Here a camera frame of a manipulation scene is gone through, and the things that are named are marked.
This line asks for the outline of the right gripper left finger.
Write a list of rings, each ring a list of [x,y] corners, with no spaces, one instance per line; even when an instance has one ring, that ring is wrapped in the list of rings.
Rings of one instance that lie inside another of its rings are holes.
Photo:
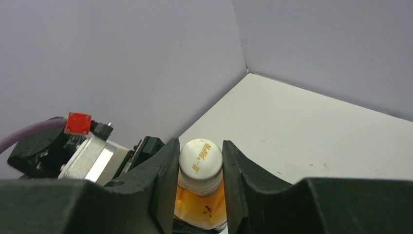
[[[87,180],[3,180],[3,234],[170,234],[180,142],[100,186]]]

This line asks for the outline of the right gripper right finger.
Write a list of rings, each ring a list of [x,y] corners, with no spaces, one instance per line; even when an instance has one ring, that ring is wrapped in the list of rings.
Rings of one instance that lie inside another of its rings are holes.
[[[410,234],[413,183],[310,177],[290,184],[223,142],[231,234]]]

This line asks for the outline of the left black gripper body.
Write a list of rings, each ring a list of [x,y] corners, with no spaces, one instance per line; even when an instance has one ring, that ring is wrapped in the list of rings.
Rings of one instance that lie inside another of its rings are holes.
[[[160,138],[146,136],[132,150],[128,150],[113,179],[123,175],[154,156],[165,144]]]

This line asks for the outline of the orange blue label bottle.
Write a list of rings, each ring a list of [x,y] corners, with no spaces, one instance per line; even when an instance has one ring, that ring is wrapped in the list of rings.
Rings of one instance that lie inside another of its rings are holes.
[[[201,230],[221,232],[227,226],[222,168],[212,178],[195,180],[195,185],[187,186],[189,179],[179,171],[174,217]]]

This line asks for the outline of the white bottle cap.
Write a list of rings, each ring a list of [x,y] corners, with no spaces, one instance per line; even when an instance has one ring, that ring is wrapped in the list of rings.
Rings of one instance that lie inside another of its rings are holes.
[[[222,166],[220,147],[208,139],[189,141],[179,154],[180,178],[187,188],[212,186],[219,180]]]

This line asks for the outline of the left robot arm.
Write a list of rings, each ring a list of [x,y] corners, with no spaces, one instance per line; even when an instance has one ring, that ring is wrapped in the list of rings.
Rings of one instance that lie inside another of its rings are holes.
[[[71,112],[25,127],[0,142],[23,179],[85,179],[105,185],[154,156],[164,143],[147,136],[132,149],[108,140],[112,125]]]

